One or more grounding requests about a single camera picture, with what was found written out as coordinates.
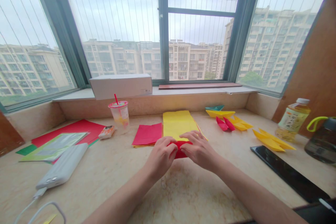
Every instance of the smartphone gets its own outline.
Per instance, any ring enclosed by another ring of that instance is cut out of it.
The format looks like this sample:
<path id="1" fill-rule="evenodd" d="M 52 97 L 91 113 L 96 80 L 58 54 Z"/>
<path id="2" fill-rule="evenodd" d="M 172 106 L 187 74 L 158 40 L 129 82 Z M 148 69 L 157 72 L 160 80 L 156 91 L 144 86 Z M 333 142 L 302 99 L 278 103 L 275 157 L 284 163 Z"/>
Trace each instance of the smartphone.
<path id="1" fill-rule="evenodd" d="M 319 198 L 330 199 L 328 194 L 265 146 L 255 146 L 250 149 L 307 202 L 319 202 Z"/>

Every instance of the sky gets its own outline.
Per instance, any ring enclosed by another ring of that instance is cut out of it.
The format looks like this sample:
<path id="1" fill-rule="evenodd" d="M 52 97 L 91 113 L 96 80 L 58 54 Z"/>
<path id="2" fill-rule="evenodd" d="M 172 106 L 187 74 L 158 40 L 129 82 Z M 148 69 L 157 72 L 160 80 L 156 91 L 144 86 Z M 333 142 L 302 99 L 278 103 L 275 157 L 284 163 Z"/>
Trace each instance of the sky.
<path id="1" fill-rule="evenodd" d="M 317 12 L 323 0 L 258 0 L 257 7 Z M 158 0 L 69 0 L 82 41 L 160 41 Z M 169 7 L 235 12 L 237 0 L 168 0 Z M 169 39 L 222 43 L 230 17 L 170 14 Z M 0 44 L 57 46 L 39 0 L 0 0 Z"/>

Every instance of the white box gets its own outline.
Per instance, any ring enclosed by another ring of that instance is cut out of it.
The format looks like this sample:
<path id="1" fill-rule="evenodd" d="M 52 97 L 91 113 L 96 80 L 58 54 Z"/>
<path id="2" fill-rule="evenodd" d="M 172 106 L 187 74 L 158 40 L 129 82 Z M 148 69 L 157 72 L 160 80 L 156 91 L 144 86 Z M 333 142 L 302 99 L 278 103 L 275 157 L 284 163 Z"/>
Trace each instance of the white box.
<path id="1" fill-rule="evenodd" d="M 152 77 L 147 74 L 101 75 L 90 79 L 96 100 L 149 95 L 153 92 Z"/>

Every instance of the red folded paper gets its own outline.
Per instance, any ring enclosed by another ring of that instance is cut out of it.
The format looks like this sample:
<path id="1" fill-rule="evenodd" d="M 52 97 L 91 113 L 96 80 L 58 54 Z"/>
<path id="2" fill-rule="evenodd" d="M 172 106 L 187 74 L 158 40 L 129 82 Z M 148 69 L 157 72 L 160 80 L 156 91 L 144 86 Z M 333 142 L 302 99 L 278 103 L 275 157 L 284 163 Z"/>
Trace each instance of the red folded paper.
<path id="1" fill-rule="evenodd" d="M 223 118 L 224 119 L 224 121 L 225 121 L 225 123 L 226 123 L 226 125 L 229 127 L 229 129 L 231 130 L 231 131 L 234 131 L 236 128 L 233 126 L 233 124 L 229 121 L 229 119 L 227 119 L 227 118 Z"/>
<path id="2" fill-rule="evenodd" d="M 88 132 L 89 134 L 80 140 L 77 144 L 91 144 L 98 139 L 98 135 L 103 130 L 103 128 L 105 128 L 104 125 L 96 124 L 83 119 L 55 131 L 49 132 L 45 135 L 39 136 L 33 139 L 31 142 L 38 148 L 62 133 Z"/>
<path id="3" fill-rule="evenodd" d="M 225 122 L 223 122 L 221 119 L 219 119 L 219 117 L 216 117 L 216 121 L 218 126 L 223 130 L 226 131 L 229 127 L 226 125 Z"/>
<path id="4" fill-rule="evenodd" d="M 178 158 L 186 158 L 187 156 L 181 151 L 181 146 L 183 144 L 193 144 L 192 142 L 190 141 L 177 141 L 176 143 L 170 143 L 170 144 L 176 144 L 178 149 L 177 149 L 177 152 L 176 152 L 176 156 L 174 159 L 178 159 Z"/>
<path id="5" fill-rule="evenodd" d="M 133 146 L 156 143 L 162 137 L 162 123 L 154 125 L 139 125 Z"/>

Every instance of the teal paper boat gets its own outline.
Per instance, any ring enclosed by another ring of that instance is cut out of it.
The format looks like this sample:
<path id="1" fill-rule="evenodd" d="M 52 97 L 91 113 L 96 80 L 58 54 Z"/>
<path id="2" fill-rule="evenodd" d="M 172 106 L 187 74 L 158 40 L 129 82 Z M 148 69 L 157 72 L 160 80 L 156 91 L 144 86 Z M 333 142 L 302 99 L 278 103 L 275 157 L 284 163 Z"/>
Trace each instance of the teal paper boat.
<path id="1" fill-rule="evenodd" d="M 224 105 L 218 105 L 215 107 L 205 107 L 205 110 L 221 111 L 224 108 Z"/>

